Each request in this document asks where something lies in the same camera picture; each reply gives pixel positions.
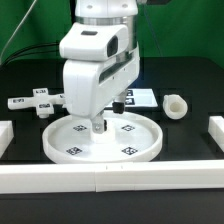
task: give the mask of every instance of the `black table surface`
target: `black table surface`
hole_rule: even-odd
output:
[[[63,92],[63,60],[15,61],[0,70],[0,120],[12,120],[15,137],[0,160],[6,164],[51,164],[42,147],[43,130],[67,115],[61,106],[39,119],[34,108],[10,111],[7,100],[31,97],[32,89]],[[142,58],[136,88],[152,88],[157,108],[128,111],[156,121],[164,139],[153,160],[224,159],[208,134],[209,116],[224,114],[224,70],[205,58]],[[187,115],[169,119],[164,95],[179,94],[188,104]],[[106,193],[0,195],[1,223],[223,223],[223,189]]]

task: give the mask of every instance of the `white plastic part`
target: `white plastic part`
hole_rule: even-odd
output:
[[[139,73],[138,47],[133,58],[115,74],[100,82],[104,62],[67,60],[63,81],[66,107],[71,115],[93,118],[136,80]]]
[[[0,166],[0,193],[224,188],[224,161]]]
[[[188,106],[183,98],[173,94],[164,96],[163,109],[169,118],[178,120],[186,115]]]
[[[221,116],[209,118],[208,133],[224,152],[224,119]]]
[[[138,4],[146,4],[147,3],[147,0],[137,0],[137,3]]]
[[[137,15],[136,0],[78,0],[76,16],[115,18]]]
[[[40,118],[47,118],[54,114],[53,104],[65,104],[64,94],[48,95],[48,89],[33,89],[33,97],[20,97],[8,99],[8,108],[18,110],[29,107],[36,107],[37,115]]]
[[[106,61],[111,57],[107,52],[108,43],[115,36],[118,49],[113,56],[125,51],[129,44],[127,26],[90,26],[75,23],[60,42],[60,55],[73,60]]]
[[[55,163],[65,164],[144,162],[160,152],[163,134],[154,121],[133,113],[118,115],[112,111],[105,111],[104,119],[109,132],[101,136],[93,136],[88,119],[67,116],[53,122],[43,133],[45,154]]]
[[[12,121],[0,121],[0,158],[13,137]]]

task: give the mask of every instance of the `white round tray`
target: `white round tray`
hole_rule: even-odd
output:
[[[90,120],[67,116],[43,133],[46,155],[55,163],[146,162],[158,155],[163,133],[152,120],[133,113],[104,112],[108,131],[94,134]]]

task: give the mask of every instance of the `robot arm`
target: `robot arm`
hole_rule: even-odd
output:
[[[90,119],[96,133],[106,130],[103,110],[111,101],[115,112],[123,112],[126,89],[138,77],[137,13],[136,0],[78,0],[77,22],[60,43],[60,54],[68,59],[67,110]]]

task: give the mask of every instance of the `green screen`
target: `green screen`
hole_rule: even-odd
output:
[[[31,4],[31,0],[0,0],[0,50]],[[224,67],[223,0],[172,0],[165,6],[145,7],[144,11],[143,6],[139,6],[137,28],[142,57],[198,56],[209,58]],[[70,27],[68,0],[39,0],[4,54],[4,59],[29,45],[60,41]],[[58,57],[58,53],[37,57],[54,58]]]

